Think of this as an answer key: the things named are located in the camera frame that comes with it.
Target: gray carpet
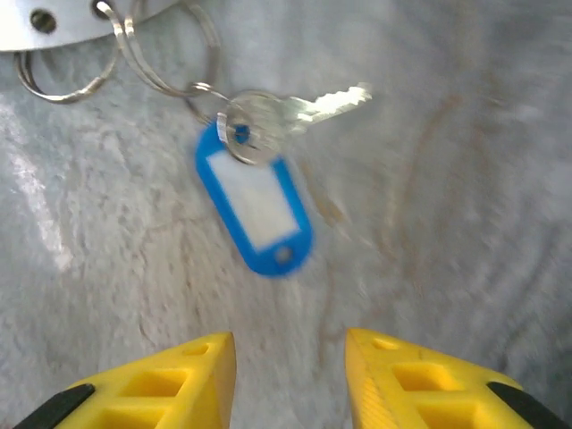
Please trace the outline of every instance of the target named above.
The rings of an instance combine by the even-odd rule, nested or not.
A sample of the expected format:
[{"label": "gray carpet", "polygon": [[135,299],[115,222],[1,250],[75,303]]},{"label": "gray carpet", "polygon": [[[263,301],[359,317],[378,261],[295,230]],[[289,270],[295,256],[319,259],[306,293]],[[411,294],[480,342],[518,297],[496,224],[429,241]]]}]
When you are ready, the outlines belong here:
[{"label": "gray carpet", "polygon": [[[349,428],[344,330],[363,326],[502,371],[572,423],[572,3],[205,7],[226,93],[382,93],[289,147],[311,260],[282,281],[244,266],[190,167],[201,126],[180,100],[122,64],[90,100],[49,105],[0,56],[0,422],[232,330],[234,429]],[[185,14],[140,37],[166,79],[199,79]],[[41,55],[38,81],[79,86],[109,50]]]}]

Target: screw hole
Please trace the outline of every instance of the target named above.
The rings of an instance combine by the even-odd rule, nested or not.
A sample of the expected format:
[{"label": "screw hole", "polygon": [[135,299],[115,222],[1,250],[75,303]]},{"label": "screw hole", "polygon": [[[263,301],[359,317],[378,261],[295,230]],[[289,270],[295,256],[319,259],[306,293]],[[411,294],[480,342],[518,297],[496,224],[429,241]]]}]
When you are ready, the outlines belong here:
[{"label": "screw hole", "polygon": [[105,13],[98,7],[100,3],[109,4],[111,6],[111,3],[109,2],[104,2],[102,0],[94,0],[93,2],[91,2],[91,12],[94,15],[96,15],[96,17],[99,18],[100,20],[107,20],[107,15],[105,15]]},{"label": "screw hole", "polygon": [[36,31],[44,34],[50,34],[55,31],[57,23],[55,17],[46,9],[36,9],[29,16],[29,23]]}]

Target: key head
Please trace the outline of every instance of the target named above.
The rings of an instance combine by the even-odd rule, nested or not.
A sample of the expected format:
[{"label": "key head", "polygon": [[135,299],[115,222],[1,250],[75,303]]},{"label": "key head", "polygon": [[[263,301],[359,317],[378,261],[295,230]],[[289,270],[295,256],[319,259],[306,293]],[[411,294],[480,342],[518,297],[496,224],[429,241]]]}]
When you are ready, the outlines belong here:
[{"label": "key head", "polygon": [[280,98],[262,91],[245,91],[233,98],[217,117],[218,137],[245,164],[276,159],[287,137]]}]

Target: key blade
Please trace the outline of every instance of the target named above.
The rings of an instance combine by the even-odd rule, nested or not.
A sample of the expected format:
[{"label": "key blade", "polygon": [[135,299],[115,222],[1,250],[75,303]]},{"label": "key blade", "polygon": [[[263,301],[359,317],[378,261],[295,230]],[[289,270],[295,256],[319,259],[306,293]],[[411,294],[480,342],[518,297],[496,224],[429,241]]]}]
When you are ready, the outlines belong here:
[{"label": "key blade", "polygon": [[290,132],[305,132],[309,125],[325,121],[338,114],[344,114],[360,107],[373,98],[372,88],[369,84],[359,83],[347,91],[326,94],[309,102],[299,98],[291,98],[289,107]]}]

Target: metal ring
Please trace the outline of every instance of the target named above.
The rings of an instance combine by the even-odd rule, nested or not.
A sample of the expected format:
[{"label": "metal ring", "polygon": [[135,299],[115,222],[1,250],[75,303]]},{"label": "metal ring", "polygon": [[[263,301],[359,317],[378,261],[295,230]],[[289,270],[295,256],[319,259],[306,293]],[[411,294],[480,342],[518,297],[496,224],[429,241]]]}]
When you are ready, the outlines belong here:
[{"label": "metal ring", "polygon": [[[226,102],[229,101],[227,96],[225,96],[225,95],[221,94],[220,92],[214,90],[213,87],[211,87],[210,85],[205,84],[205,83],[191,82],[189,85],[187,85],[187,90],[194,90],[196,92],[206,92],[206,93],[212,94],[213,96],[220,98],[221,100],[224,100]],[[208,116],[203,114],[200,110],[198,110],[198,107],[190,101],[190,97],[185,97],[184,100],[185,100],[185,104],[190,109],[190,111],[193,113],[193,116],[195,116],[197,121],[199,121],[203,125],[207,125],[208,123],[210,123],[213,120],[212,118],[209,118]]]},{"label": "metal ring", "polygon": [[[143,56],[141,46],[135,35],[134,26],[134,16],[139,11],[141,5],[141,0],[133,0],[131,5],[130,13],[125,17],[123,27],[125,29],[125,36],[127,42],[122,35],[118,37],[120,48],[126,56],[127,63],[137,73],[139,78],[147,83],[151,88],[166,94],[171,97],[194,97],[200,94],[202,89],[196,89],[192,85],[186,87],[184,90],[177,89],[165,83],[153,70],[151,65],[147,62]],[[197,84],[207,84],[210,87],[216,79],[216,74],[220,67],[220,56],[221,56],[221,43],[216,33],[215,26],[208,17],[208,15],[203,11],[203,9],[197,4],[190,4],[188,0],[183,0],[181,5],[185,6],[185,9],[197,20],[200,28],[202,29],[206,44],[208,47],[208,66],[206,69],[206,78],[203,82],[194,82]]]},{"label": "metal ring", "polygon": [[119,48],[117,45],[115,45],[111,59],[99,76],[95,77],[84,88],[61,96],[48,95],[39,88],[32,74],[32,52],[26,51],[14,53],[14,66],[16,68],[16,72],[18,73],[18,78],[20,79],[21,84],[33,95],[55,105],[70,105],[93,95],[98,89],[101,88],[101,86],[109,79],[112,72],[114,71],[118,56]]}]

